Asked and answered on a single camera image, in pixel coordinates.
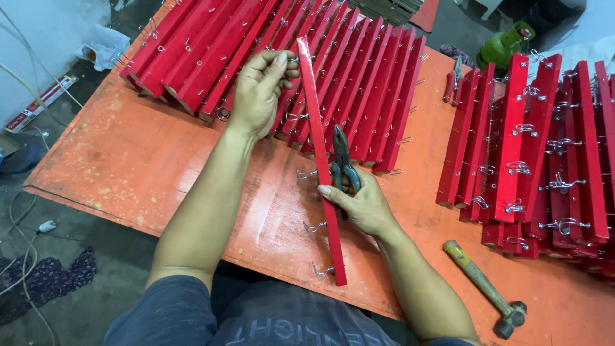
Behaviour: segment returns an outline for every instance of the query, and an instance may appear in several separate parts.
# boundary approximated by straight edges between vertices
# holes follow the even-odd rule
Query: fingernail
[[[284,66],[284,64],[286,63],[287,55],[288,54],[286,53],[286,50],[283,50],[280,54],[276,56],[276,60],[274,61],[274,63],[278,66]]]
[[[328,196],[331,193],[331,188],[326,185],[318,185],[318,192],[324,196]]]

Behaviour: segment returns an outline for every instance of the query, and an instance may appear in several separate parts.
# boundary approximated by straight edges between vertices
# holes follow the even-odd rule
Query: orange table
[[[156,15],[160,20],[166,10]],[[140,46],[137,40],[128,56]],[[398,168],[379,177],[400,224],[429,262],[465,301],[487,345],[607,345],[615,324],[615,290],[551,260],[510,260],[480,244],[481,228],[458,221],[459,212],[434,203],[454,109],[441,101],[454,61],[427,49]],[[114,70],[24,183],[28,192],[160,236],[199,175],[219,132],[167,104],[140,99]],[[340,225],[348,285],[316,277],[312,261],[331,265],[325,230],[302,222],[323,220],[316,179],[295,169],[315,162],[276,140],[254,150],[237,225],[224,259],[367,310],[402,319],[375,242]],[[442,251],[456,239],[506,299],[528,305],[526,323],[509,341],[491,331],[499,312]]]

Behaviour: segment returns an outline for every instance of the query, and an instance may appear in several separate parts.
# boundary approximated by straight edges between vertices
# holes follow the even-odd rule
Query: hand
[[[292,89],[290,78],[299,77],[295,53],[290,50],[262,50],[237,76],[237,87],[228,128],[262,139],[271,131],[282,89]]]
[[[357,169],[357,173],[361,189],[354,196],[351,196],[350,181],[345,178],[342,181],[343,190],[319,185],[318,191],[324,198],[344,209],[350,220],[361,231],[371,236],[382,237],[387,231],[399,227],[399,224],[376,178],[362,169]]]

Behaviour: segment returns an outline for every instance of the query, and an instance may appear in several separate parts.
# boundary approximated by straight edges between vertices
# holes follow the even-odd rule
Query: pliers
[[[350,163],[348,139],[339,125],[336,125],[333,131],[333,154],[335,155],[335,162],[331,165],[333,186],[341,190],[343,188],[342,178],[346,176],[350,181],[352,192],[357,193],[361,189],[361,180],[354,166]],[[343,209],[341,216],[343,220],[348,220],[348,215]]]
[[[444,90],[444,98],[442,98],[442,100],[450,103],[453,107],[457,107],[459,105],[459,99],[461,98],[461,86],[463,85],[463,82],[461,81],[462,77],[461,56],[459,56],[455,62],[455,68],[446,76],[446,89]]]

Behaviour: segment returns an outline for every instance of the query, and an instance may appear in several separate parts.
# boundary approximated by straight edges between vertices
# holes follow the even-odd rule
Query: hammer head
[[[508,315],[503,316],[493,327],[496,335],[504,340],[510,338],[516,327],[523,326],[525,315],[528,313],[528,307],[523,302],[512,302],[510,307],[512,311]]]

